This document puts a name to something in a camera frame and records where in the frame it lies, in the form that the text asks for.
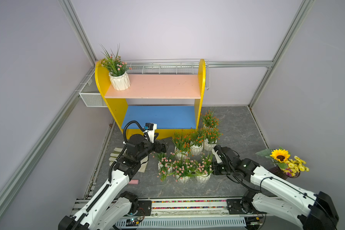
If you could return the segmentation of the pink flower pot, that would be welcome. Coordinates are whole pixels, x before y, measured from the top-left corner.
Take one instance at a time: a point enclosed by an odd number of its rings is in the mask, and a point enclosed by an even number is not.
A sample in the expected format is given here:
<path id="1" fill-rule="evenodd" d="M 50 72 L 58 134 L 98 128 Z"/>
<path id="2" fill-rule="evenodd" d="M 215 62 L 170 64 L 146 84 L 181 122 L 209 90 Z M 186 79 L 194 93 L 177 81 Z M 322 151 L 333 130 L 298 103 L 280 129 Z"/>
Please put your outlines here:
<path id="1" fill-rule="evenodd" d="M 163 182 L 167 176 L 170 176 L 173 172 L 173 156 L 167 153 L 155 153 L 155 158 L 158 160 L 158 177 Z"/>
<path id="2" fill-rule="evenodd" d="M 195 178 L 201 183 L 205 184 L 209 181 L 213 173 L 213 155 L 202 155 L 201 158 L 195 161 Z"/>
<path id="3" fill-rule="evenodd" d="M 190 158 L 175 160 L 172 164 L 173 176 L 176 182 L 185 184 L 196 176 L 196 161 Z"/>
<path id="4" fill-rule="evenodd" d="M 116 53 L 112 50 L 108 52 L 103 45 L 101 45 L 101 48 L 104 55 L 104 58 L 101 60 L 101 66 L 107 69 L 114 89 L 116 91 L 124 91 L 130 88 L 131 83 L 127 71 L 131 68 L 128 67 L 127 62 L 123 61 L 119 55 L 120 45 L 117 46 Z"/>

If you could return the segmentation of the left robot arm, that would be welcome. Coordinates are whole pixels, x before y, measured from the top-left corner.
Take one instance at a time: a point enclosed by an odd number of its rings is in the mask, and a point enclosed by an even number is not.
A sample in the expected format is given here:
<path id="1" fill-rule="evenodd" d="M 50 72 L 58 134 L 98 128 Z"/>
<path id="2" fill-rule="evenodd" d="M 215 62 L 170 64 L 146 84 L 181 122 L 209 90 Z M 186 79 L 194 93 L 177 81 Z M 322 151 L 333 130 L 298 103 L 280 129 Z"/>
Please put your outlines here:
<path id="1" fill-rule="evenodd" d="M 138 210 L 138 197 L 130 192 L 121 192 L 141 168 L 141 161 L 152 152 L 166 152 L 165 143 L 157 141 L 157 124 L 141 126 L 132 120 L 129 127 L 136 124 L 141 134 L 126 136 L 123 130 L 124 147 L 111 164 L 108 179 L 97 193 L 73 217 L 65 216 L 58 224 L 60 230 L 110 230 L 123 216 Z"/>

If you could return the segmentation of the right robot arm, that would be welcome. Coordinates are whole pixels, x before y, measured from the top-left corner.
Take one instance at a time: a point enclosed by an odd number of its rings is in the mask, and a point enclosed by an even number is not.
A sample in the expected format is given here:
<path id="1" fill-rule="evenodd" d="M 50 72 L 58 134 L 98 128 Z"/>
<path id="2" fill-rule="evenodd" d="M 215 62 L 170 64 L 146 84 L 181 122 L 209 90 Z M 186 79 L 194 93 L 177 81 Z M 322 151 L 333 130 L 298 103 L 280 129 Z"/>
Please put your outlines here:
<path id="1" fill-rule="evenodd" d="M 226 175 L 247 188 L 241 198 L 240 209 L 270 214 L 291 222 L 303 230 L 335 230 L 339 215 L 331 197 L 293 185 L 257 162 L 240 159 L 237 152 L 217 145 L 211 151 L 215 156 L 214 175 Z"/>

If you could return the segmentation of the yellow rack with coloured shelves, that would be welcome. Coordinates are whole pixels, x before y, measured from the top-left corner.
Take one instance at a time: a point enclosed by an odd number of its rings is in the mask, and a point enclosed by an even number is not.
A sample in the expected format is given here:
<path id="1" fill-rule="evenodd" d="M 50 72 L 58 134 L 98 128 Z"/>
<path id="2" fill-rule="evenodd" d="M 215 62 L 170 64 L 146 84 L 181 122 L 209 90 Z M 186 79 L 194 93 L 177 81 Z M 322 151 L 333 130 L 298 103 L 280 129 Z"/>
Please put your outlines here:
<path id="1" fill-rule="evenodd" d="M 95 82 L 98 91 L 121 132 L 129 138 L 141 131 L 137 125 L 127 126 L 136 120 L 142 126 L 157 125 L 159 139 L 168 138 L 174 131 L 198 129 L 206 85 L 206 62 L 201 59 L 196 75 L 131 74 L 131 86 L 117 91 L 111 84 L 108 71 L 98 61 Z M 193 99 L 194 105 L 129 105 L 128 99 Z"/>

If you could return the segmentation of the beige garden glove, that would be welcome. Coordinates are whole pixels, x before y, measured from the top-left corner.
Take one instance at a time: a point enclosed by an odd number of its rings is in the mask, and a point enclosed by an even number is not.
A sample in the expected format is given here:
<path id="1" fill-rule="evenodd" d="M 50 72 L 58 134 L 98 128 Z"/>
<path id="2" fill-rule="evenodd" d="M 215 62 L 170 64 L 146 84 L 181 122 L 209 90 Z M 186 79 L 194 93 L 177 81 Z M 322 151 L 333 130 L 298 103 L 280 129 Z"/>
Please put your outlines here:
<path id="1" fill-rule="evenodd" d="M 116 161 L 116 159 L 120 155 L 121 151 L 122 151 L 122 148 L 114 148 L 114 150 L 110 153 L 109 166 L 111 166 L 112 163 L 114 163 Z M 144 173 L 146 171 L 148 160 L 149 160 L 148 156 L 141 160 L 141 167 L 138 170 L 138 172 Z"/>

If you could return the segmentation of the purple pink garden trowel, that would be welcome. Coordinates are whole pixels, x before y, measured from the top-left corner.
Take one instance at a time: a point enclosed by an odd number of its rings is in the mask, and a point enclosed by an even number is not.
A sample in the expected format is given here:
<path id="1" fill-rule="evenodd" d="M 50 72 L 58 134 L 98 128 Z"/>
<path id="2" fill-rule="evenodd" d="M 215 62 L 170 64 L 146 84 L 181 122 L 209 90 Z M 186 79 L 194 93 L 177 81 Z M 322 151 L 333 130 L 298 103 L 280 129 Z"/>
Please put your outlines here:
<path id="1" fill-rule="evenodd" d="M 139 180 L 138 179 L 132 179 L 129 181 L 128 183 L 129 185 L 138 185 L 139 184 Z"/>

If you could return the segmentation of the orange flower pot right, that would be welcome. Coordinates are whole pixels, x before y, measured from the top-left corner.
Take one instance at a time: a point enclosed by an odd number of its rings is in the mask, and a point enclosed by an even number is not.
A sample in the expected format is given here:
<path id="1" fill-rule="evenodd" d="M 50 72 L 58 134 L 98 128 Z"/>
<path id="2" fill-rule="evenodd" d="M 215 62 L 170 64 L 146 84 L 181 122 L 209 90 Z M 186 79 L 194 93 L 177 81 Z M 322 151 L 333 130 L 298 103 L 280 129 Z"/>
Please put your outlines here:
<path id="1" fill-rule="evenodd" d="M 217 128 L 204 128 L 204 150 L 205 151 L 212 151 L 214 147 L 217 145 L 217 142 L 222 135 Z"/>

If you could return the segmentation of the orange flower pot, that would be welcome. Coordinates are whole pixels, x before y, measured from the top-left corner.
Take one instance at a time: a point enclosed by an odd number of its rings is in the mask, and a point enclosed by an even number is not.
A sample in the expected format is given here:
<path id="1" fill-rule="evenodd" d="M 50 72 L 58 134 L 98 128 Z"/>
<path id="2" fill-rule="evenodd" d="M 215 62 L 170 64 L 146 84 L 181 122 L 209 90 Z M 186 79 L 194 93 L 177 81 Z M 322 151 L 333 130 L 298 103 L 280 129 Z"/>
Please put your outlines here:
<path id="1" fill-rule="evenodd" d="M 217 128 L 204 128 L 204 150 L 205 151 L 212 151 L 214 147 L 217 145 L 217 142 L 222 135 Z"/>
<path id="2" fill-rule="evenodd" d="M 204 128 L 217 128 L 220 120 L 214 115 L 214 112 L 208 110 L 202 117 L 202 123 Z"/>
<path id="3" fill-rule="evenodd" d="M 175 158 L 177 160 L 184 160 L 188 158 L 190 154 L 190 135 L 184 129 L 182 129 L 174 132 L 172 139 L 175 146 Z"/>
<path id="4" fill-rule="evenodd" d="M 192 156 L 200 155 L 203 151 L 205 136 L 200 129 L 191 132 L 189 135 L 190 152 Z"/>

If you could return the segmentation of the orange flower pot middle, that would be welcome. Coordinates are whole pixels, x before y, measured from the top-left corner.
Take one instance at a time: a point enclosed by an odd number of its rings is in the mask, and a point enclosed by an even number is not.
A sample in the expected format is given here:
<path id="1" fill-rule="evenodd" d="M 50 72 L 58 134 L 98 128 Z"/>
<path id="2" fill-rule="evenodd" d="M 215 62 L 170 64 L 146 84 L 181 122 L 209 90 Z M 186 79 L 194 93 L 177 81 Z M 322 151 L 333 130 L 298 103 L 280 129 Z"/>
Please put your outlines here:
<path id="1" fill-rule="evenodd" d="M 190 152 L 192 156 L 200 155 L 203 151 L 205 136 L 200 129 L 191 132 L 189 135 Z"/>

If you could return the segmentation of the orange flower pot left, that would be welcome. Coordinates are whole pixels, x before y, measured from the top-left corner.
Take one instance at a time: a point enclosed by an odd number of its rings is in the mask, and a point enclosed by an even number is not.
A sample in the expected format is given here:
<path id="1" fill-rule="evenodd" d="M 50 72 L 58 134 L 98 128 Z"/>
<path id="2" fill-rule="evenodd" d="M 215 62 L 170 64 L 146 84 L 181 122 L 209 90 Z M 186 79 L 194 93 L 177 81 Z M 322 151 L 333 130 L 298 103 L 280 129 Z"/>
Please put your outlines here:
<path id="1" fill-rule="evenodd" d="M 175 146 L 175 158 L 177 160 L 184 160 L 188 158 L 190 154 L 190 135 L 184 129 L 182 129 L 174 132 L 172 139 Z"/>

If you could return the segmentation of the orange flower pot far back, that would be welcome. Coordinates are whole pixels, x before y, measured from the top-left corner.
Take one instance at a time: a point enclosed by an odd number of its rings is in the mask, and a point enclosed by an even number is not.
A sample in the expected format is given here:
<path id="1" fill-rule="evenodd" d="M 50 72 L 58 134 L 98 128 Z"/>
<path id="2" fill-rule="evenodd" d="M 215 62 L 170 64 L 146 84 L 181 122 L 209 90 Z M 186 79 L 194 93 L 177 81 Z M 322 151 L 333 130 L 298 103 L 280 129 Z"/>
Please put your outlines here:
<path id="1" fill-rule="evenodd" d="M 202 123 L 204 128 L 217 128 L 220 120 L 214 115 L 214 112 L 208 110 L 202 117 Z"/>

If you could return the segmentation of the sunflower bouquet pot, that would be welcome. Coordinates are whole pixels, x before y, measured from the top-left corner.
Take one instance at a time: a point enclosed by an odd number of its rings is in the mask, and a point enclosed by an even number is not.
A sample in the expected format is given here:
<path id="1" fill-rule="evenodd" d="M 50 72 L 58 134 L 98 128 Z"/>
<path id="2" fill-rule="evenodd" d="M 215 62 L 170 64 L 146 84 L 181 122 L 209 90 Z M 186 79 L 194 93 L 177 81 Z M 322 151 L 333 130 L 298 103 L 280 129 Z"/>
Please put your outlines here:
<path id="1" fill-rule="evenodd" d="M 298 156 L 294 156 L 291 159 L 291 154 L 282 147 L 278 149 L 264 149 L 257 152 L 256 155 L 270 159 L 274 167 L 268 171 L 284 180 L 297 178 L 301 175 L 301 172 L 310 171 L 306 166 L 306 161 Z"/>

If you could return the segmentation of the white mesh basket left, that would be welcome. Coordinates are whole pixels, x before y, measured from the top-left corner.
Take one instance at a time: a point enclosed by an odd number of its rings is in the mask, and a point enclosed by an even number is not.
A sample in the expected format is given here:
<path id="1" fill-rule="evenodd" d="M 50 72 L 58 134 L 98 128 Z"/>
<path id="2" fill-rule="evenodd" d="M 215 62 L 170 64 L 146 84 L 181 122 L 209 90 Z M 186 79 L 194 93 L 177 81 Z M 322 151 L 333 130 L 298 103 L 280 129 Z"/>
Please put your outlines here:
<path id="1" fill-rule="evenodd" d="M 105 103 L 97 87 L 95 68 L 92 68 L 92 72 L 86 75 L 86 81 L 81 85 L 79 96 L 87 107 L 107 107 L 107 103 Z"/>

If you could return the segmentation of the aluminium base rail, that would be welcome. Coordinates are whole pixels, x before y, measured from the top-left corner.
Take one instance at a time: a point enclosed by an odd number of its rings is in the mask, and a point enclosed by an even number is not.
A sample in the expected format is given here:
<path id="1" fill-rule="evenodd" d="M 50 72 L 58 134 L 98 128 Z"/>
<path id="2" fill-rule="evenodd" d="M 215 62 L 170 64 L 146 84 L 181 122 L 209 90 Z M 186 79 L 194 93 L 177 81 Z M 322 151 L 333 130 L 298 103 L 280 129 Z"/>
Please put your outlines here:
<path id="1" fill-rule="evenodd" d="M 105 206 L 98 200 L 66 216 L 60 230 L 143 230 L 244 227 L 260 229 L 268 214 L 243 211 L 235 197 L 137 199 L 123 196 Z"/>

